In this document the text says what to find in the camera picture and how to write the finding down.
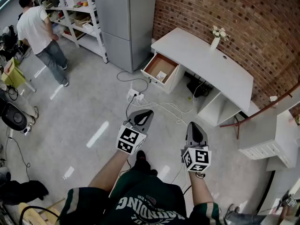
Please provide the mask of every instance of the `wooden chair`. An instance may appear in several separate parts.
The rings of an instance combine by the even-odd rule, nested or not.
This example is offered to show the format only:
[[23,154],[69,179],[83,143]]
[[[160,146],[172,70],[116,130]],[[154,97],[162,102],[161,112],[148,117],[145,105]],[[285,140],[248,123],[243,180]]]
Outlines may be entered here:
[[[56,202],[55,204],[51,205],[47,209],[54,212],[57,216],[59,216],[60,212],[55,208],[55,206],[60,204],[61,202],[65,202],[65,200],[66,199],[64,198],[64,199]],[[29,205],[24,202],[19,204],[20,215],[21,215],[23,209],[28,206]],[[24,213],[23,220],[25,220],[28,223],[32,223],[33,225],[49,225],[49,224],[55,225],[57,217],[45,210],[41,210],[40,212],[37,212],[33,208],[30,208]]]

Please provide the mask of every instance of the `white cube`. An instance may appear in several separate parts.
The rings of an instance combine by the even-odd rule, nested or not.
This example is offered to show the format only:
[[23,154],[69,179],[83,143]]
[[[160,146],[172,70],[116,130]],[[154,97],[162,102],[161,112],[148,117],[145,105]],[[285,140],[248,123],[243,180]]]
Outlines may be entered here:
[[188,148],[183,154],[183,160],[188,171],[202,173],[210,166],[211,151]]
[[145,134],[122,125],[118,133],[116,148],[132,155],[142,146],[146,137]]

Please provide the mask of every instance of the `white flower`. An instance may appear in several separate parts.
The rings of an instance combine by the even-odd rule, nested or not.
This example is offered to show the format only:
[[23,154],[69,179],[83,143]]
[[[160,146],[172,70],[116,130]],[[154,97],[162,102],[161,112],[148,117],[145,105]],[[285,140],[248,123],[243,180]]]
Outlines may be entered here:
[[222,37],[226,37],[226,33],[225,33],[224,31],[220,31],[220,35],[221,35]]

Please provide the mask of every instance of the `striped sleeve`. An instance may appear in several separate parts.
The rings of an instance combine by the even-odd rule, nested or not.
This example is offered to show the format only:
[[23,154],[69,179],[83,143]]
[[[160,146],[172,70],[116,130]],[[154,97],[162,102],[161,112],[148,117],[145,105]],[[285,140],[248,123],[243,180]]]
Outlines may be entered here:
[[227,225],[219,206],[214,202],[196,205],[189,217],[189,221],[191,224]]
[[108,193],[102,189],[95,187],[71,189],[55,225],[98,224],[108,203]]

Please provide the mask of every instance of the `bouquet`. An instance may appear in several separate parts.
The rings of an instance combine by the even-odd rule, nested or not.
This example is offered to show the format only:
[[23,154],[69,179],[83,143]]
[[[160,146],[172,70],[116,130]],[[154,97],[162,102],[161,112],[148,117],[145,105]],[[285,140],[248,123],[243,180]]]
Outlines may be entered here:
[[217,26],[212,26],[210,29],[211,33],[215,36],[215,38],[223,38],[225,41],[229,40],[229,35],[225,33],[225,29],[219,29]]

